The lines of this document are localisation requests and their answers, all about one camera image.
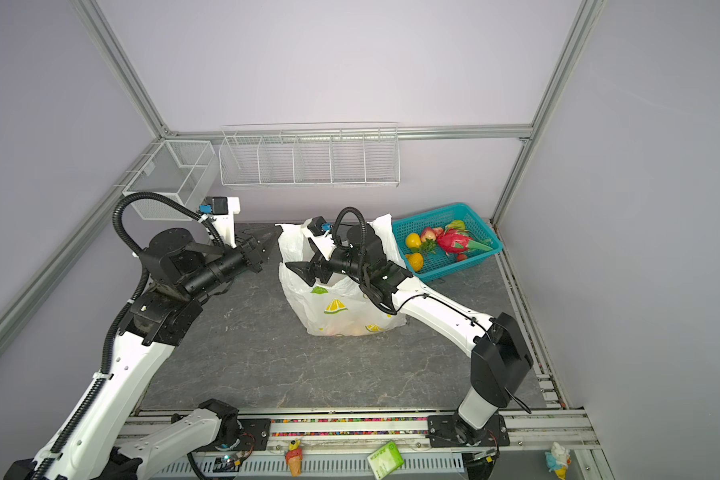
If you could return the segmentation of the orange fake fruit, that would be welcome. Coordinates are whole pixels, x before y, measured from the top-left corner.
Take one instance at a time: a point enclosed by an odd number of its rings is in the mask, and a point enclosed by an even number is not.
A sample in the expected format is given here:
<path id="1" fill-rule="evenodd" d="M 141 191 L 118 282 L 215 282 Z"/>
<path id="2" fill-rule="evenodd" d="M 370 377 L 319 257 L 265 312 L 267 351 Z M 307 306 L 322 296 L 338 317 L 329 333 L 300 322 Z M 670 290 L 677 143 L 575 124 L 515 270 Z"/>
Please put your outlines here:
<path id="1" fill-rule="evenodd" d="M 424 267 L 424 256 L 419 252 L 407 254 L 406 260 L 414 272 L 419 272 Z"/>

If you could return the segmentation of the toy blue ice cream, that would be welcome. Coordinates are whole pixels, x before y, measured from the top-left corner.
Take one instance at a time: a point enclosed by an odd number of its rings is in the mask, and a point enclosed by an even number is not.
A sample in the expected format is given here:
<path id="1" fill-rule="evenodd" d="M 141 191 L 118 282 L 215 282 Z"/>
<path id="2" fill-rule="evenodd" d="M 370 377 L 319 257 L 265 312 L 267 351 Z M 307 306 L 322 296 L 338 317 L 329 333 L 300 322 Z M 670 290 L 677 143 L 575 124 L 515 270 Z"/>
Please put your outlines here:
<path id="1" fill-rule="evenodd" d="M 559 480 L 567 479 L 567 471 L 571 463 L 570 450 L 558 442 L 554 442 L 545 453 L 546 467 Z"/>

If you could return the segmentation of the toy ice cream cone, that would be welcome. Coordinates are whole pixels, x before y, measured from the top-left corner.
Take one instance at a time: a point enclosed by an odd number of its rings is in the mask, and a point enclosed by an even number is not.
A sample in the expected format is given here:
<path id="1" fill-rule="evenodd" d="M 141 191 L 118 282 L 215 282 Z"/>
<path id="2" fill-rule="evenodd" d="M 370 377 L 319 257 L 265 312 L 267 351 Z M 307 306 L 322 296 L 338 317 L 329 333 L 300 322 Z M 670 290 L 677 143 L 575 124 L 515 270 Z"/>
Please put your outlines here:
<path id="1" fill-rule="evenodd" d="M 285 455 L 286 464 L 292 477 L 298 477 L 302 473 L 303 450 L 298 439 L 291 440 L 288 451 Z"/>

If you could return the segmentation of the yellow fake lemon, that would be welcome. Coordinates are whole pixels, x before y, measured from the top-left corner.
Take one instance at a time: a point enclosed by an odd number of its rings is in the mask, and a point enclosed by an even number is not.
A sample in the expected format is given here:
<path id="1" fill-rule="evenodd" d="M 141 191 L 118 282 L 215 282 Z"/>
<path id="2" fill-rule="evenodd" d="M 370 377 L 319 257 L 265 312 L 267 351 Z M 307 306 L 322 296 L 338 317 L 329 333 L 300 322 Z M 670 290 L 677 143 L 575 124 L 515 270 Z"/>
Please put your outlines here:
<path id="1" fill-rule="evenodd" d="M 422 246 L 421 237 L 417 233 L 411 233 L 405 238 L 405 245 L 412 252 L 419 251 Z"/>

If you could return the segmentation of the teal plastic basket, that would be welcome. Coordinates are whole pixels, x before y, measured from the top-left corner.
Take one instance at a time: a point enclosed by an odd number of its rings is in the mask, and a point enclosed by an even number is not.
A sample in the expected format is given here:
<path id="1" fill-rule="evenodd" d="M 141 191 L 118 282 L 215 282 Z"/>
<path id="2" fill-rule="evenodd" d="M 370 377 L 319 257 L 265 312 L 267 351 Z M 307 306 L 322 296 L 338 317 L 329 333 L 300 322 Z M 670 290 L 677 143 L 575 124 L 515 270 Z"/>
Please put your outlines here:
<path id="1" fill-rule="evenodd" d="M 477 265 L 503 250 L 475 211 L 456 203 L 392 222 L 400 254 L 424 282 Z"/>

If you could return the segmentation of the white mesh box basket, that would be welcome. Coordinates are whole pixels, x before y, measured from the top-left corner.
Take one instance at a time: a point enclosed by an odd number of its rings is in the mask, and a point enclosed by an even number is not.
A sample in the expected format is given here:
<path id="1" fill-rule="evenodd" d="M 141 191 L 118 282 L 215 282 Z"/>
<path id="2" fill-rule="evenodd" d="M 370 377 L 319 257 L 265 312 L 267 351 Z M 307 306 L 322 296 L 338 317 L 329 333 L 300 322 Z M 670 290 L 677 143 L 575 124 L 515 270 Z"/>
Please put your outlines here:
<path id="1" fill-rule="evenodd" d="M 219 168 L 210 141 L 164 140 L 126 184 L 123 195 L 153 192 L 195 211 L 219 176 Z"/>

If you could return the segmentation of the pale fake peach with leaves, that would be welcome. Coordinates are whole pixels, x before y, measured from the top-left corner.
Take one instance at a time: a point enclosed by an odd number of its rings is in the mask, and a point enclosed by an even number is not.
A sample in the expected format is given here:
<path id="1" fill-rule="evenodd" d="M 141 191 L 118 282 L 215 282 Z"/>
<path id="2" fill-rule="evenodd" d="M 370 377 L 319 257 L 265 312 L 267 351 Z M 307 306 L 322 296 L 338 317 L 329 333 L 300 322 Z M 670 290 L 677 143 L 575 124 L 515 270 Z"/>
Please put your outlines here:
<path id="1" fill-rule="evenodd" d="M 420 233 L 420 239 L 423 245 L 434 245 L 437 240 L 443 235 L 444 229 L 440 227 L 426 227 Z"/>

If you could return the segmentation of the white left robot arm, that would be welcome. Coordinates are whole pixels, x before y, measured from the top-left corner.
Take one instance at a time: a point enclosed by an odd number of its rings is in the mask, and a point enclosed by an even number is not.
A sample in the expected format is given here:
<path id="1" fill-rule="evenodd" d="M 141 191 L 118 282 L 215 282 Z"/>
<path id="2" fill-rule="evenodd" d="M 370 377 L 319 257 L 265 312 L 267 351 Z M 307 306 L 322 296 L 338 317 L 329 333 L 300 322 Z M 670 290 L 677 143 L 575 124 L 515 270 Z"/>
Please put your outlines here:
<path id="1" fill-rule="evenodd" d="M 44 448 L 15 461 L 6 478 L 148 479 L 197 449 L 234 448 L 245 434 L 238 411 L 214 399 L 143 440 L 118 446 L 116 439 L 209 295 L 260 271 L 281 233 L 279 226 L 249 230 L 234 245 L 199 244 L 184 228 L 157 234 L 138 255 L 136 295 L 109 328 L 86 393 Z"/>

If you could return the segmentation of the white plastic bag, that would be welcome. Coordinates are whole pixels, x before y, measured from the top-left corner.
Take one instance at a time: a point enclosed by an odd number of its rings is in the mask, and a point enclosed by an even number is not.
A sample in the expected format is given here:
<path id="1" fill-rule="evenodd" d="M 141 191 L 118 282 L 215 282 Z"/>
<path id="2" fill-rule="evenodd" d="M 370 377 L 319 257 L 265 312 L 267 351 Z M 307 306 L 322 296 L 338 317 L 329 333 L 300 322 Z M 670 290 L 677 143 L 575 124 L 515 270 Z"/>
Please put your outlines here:
<path id="1" fill-rule="evenodd" d="M 337 273 L 310 286 L 286 267 L 291 261 L 308 261 L 306 225 L 283 224 L 278 245 L 282 261 L 278 275 L 283 293 L 307 332 L 313 336 L 363 336 L 402 327 L 403 314 L 390 315 L 376 308 L 358 284 Z"/>

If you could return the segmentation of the green white small box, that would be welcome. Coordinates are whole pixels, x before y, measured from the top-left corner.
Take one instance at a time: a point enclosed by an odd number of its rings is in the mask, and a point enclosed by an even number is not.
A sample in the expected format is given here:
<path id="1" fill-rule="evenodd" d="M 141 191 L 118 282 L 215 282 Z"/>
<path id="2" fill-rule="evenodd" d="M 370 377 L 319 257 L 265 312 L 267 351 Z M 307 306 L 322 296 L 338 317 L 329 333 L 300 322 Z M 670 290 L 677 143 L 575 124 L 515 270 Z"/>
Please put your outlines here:
<path id="1" fill-rule="evenodd" d="M 389 441 L 367 457 L 376 480 L 383 480 L 404 465 L 404 459 L 394 441 Z"/>

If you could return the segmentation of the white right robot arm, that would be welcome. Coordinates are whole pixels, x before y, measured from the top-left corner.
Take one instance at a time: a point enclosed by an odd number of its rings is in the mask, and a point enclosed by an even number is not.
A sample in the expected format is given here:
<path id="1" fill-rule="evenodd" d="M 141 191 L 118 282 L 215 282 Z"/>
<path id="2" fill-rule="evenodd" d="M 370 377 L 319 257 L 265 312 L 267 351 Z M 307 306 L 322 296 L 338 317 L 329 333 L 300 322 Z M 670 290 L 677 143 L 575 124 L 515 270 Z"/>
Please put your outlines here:
<path id="1" fill-rule="evenodd" d="M 345 234 L 317 234 L 286 224 L 279 238 L 285 267 L 314 287 L 341 276 L 357 285 L 377 310 L 416 318 L 459 347 L 470 361 L 470 387 L 447 423 L 431 437 L 448 446 L 477 446 L 497 441 L 488 423 L 514 401 L 533 361 L 517 321 L 469 309 L 426 286 L 363 222 Z"/>

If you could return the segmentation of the red fake dragon fruit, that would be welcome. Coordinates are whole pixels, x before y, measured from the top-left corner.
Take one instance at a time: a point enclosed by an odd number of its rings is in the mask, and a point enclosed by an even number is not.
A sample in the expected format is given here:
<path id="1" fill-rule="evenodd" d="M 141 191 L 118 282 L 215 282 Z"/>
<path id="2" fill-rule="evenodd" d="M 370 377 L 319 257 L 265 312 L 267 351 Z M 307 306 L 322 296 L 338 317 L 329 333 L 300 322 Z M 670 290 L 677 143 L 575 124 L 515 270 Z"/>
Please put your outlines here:
<path id="1" fill-rule="evenodd" d="M 490 243 L 475 240 L 465 231 L 454 229 L 444 231 L 436 243 L 448 254 L 462 254 L 473 250 L 483 252 L 494 250 Z"/>

